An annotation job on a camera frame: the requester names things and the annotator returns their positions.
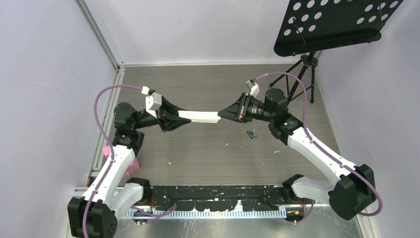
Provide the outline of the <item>white silver prism bar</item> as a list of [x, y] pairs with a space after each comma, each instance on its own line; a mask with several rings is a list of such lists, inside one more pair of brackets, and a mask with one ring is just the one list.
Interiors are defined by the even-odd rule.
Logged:
[[196, 123], [218, 123], [221, 119], [218, 112], [178, 111], [178, 116]]

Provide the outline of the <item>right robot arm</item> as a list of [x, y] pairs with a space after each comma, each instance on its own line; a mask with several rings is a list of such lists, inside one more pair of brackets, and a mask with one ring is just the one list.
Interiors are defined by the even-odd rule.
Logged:
[[357, 166], [328, 148], [288, 112], [288, 104], [280, 89], [267, 90], [264, 101], [242, 93], [235, 103], [219, 111], [218, 116], [238, 123], [254, 119], [268, 122], [274, 138], [303, 155], [328, 179], [322, 182], [303, 175], [292, 176], [282, 184], [285, 201], [293, 204], [308, 198], [321, 202], [344, 220], [362, 215], [377, 200], [372, 168], [366, 164]]

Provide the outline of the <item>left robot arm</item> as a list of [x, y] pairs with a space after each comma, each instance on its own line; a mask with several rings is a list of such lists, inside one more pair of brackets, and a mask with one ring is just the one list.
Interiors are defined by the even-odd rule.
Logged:
[[147, 179], [132, 178], [123, 190], [116, 192], [116, 189], [142, 147], [145, 135], [139, 129], [158, 125], [162, 131], [168, 132], [191, 122], [180, 117], [180, 108], [165, 98], [159, 99], [157, 105], [158, 110], [152, 114], [147, 110], [137, 111], [127, 102], [115, 107], [116, 132], [110, 143], [107, 165], [88, 190], [81, 197], [71, 198], [67, 206], [73, 237], [112, 238], [126, 211], [136, 202], [147, 205], [151, 201], [152, 192]]

